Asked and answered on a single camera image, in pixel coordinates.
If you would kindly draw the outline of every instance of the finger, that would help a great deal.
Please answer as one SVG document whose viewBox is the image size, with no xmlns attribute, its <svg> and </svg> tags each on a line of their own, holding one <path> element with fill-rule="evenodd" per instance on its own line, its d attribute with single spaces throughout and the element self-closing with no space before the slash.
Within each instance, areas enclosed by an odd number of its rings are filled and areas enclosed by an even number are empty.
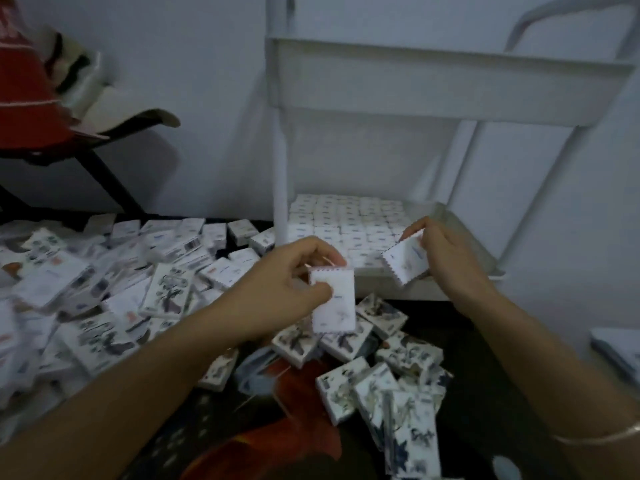
<svg viewBox="0 0 640 480">
<path fill-rule="evenodd" d="M 316 283 L 296 293 L 298 306 L 303 314 L 308 315 L 318 306 L 326 303 L 333 296 L 333 290 L 327 283 Z"/>
<path fill-rule="evenodd" d="M 430 219 L 429 217 L 423 217 L 420 220 L 417 220 L 416 222 L 411 224 L 409 227 L 407 227 L 404 230 L 404 232 L 402 233 L 402 236 L 400 236 L 400 241 L 404 241 L 410 235 L 413 235 L 416 232 L 420 231 L 421 229 L 424 229 L 424 227 L 428 224 L 430 220 L 432 219 Z"/>
<path fill-rule="evenodd" d="M 336 266 L 347 265 L 336 248 L 314 235 L 284 246 L 283 252 L 288 255 L 292 267 L 297 267 L 311 255 L 327 258 Z"/>
</svg>

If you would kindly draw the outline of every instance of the red cloth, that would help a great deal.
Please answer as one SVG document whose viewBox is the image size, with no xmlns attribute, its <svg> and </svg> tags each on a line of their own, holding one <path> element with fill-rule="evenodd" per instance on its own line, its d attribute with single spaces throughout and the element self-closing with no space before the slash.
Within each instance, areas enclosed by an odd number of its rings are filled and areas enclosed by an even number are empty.
<svg viewBox="0 0 640 480">
<path fill-rule="evenodd" d="M 71 140 L 44 67 L 12 23 L 14 6 L 0 3 L 0 148 L 43 148 Z M 33 105 L 7 104 L 32 103 Z"/>
</svg>

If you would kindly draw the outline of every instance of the pile of boxes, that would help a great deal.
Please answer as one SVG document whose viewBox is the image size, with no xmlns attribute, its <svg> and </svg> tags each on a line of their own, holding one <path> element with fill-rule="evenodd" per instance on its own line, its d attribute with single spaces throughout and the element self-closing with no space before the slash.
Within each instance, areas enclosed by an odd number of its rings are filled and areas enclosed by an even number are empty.
<svg viewBox="0 0 640 480">
<path fill-rule="evenodd" d="M 0 444 L 219 298 L 274 245 L 273 228 L 245 219 L 115 217 L 92 216 L 83 232 L 0 226 Z M 250 247 L 216 259 L 227 233 Z M 215 359 L 198 386 L 224 389 L 237 354 Z"/>
</svg>

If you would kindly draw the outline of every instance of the small white box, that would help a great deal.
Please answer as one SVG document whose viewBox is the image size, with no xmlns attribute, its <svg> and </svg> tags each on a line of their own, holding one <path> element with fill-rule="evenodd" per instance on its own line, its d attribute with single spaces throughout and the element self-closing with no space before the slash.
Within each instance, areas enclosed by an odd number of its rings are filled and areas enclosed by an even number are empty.
<svg viewBox="0 0 640 480">
<path fill-rule="evenodd" d="M 204 224 L 204 226 L 202 226 L 202 235 L 206 235 L 213 242 L 216 250 L 227 247 L 227 225 L 224 222 Z"/>
<path fill-rule="evenodd" d="M 371 293 L 359 302 L 356 313 L 373 323 L 373 331 L 383 340 L 402 329 L 409 320 L 407 315 L 389 305 L 375 293 Z"/>
<path fill-rule="evenodd" d="M 194 271 L 180 266 L 158 264 L 140 314 L 180 320 L 194 275 Z"/>
<path fill-rule="evenodd" d="M 227 385 L 227 381 L 236 366 L 238 350 L 229 349 L 223 355 L 215 359 L 204 377 L 198 381 L 198 387 L 221 392 Z"/>
<path fill-rule="evenodd" d="M 240 249 L 229 253 L 228 258 L 231 262 L 246 270 L 251 269 L 251 266 L 260 261 L 260 256 L 251 248 Z"/>
<path fill-rule="evenodd" d="M 228 226 L 231 237 L 238 247 L 246 246 L 249 238 L 258 234 L 258 229 L 248 219 L 229 222 Z"/>
<path fill-rule="evenodd" d="M 246 270 L 227 258 L 220 258 L 212 265 L 201 269 L 198 275 L 220 291 L 226 291 L 243 277 Z"/>
<path fill-rule="evenodd" d="M 276 234 L 273 227 L 249 238 L 249 247 L 264 256 L 276 245 Z"/>
<path fill-rule="evenodd" d="M 58 251 L 43 265 L 16 283 L 12 293 L 34 308 L 44 308 L 84 273 L 89 264 L 66 251 Z"/>
<path fill-rule="evenodd" d="M 116 222 L 116 214 L 99 214 L 89 217 L 84 226 L 85 234 L 110 234 L 113 223 Z"/>
<path fill-rule="evenodd" d="M 138 350 L 120 322 L 110 313 L 60 324 L 60 339 L 95 377 Z"/>
<path fill-rule="evenodd" d="M 332 298 L 312 313 L 316 333 L 356 330 L 355 278 L 353 269 L 340 266 L 309 268 L 309 284 L 328 283 Z"/>
<path fill-rule="evenodd" d="M 140 221 L 117 222 L 113 225 L 109 241 L 112 246 L 117 246 L 129 239 L 137 237 L 139 233 Z"/>
<path fill-rule="evenodd" d="M 422 231 L 382 253 L 382 259 L 400 286 L 407 285 L 429 270 L 427 251 L 420 245 L 421 238 Z"/>
<path fill-rule="evenodd" d="M 101 307 L 105 312 L 111 312 L 120 321 L 125 331 L 132 330 L 145 320 L 140 315 L 140 307 L 150 284 L 151 277 L 137 282 L 104 300 Z"/>
<path fill-rule="evenodd" d="M 373 441 L 382 451 L 384 446 L 382 392 L 399 390 L 400 386 L 384 362 L 376 364 L 370 370 L 353 378 L 352 384 L 358 410 L 369 427 Z"/>
<path fill-rule="evenodd" d="M 332 425 L 337 426 L 356 411 L 349 380 L 367 370 L 369 370 L 367 361 L 363 357 L 358 357 L 316 378 L 316 387 L 329 413 Z"/>
<path fill-rule="evenodd" d="M 316 350 L 318 341 L 319 337 L 309 329 L 308 320 L 303 319 L 280 331 L 271 341 L 271 345 L 278 355 L 302 369 Z"/>
<path fill-rule="evenodd" d="M 373 329 L 373 325 L 357 317 L 356 330 L 347 333 L 325 333 L 320 339 L 320 346 L 327 354 L 341 362 L 350 362 L 360 352 L 365 340 Z"/>
</svg>

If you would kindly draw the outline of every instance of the bracelet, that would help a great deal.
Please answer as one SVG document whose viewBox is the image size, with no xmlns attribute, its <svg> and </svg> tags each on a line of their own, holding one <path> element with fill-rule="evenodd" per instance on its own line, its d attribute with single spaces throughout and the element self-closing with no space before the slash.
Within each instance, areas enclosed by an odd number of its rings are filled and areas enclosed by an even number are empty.
<svg viewBox="0 0 640 480">
<path fill-rule="evenodd" d="M 558 440 L 564 445 L 569 446 L 600 446 L 624 440 L 638 433 L 640 433 L 640 421 L 635 423 L 633 426 L 626 428 L 624 431 L 620 431 L 619 433 L 614 433 L 613 435 L 609 436 L 603 436 L 601 438 L 584 438 L 579 440 L 572 440 L 569 438 L 563 438 L 562 436 L 554 436 L 554 439 Z"/>
</svg>

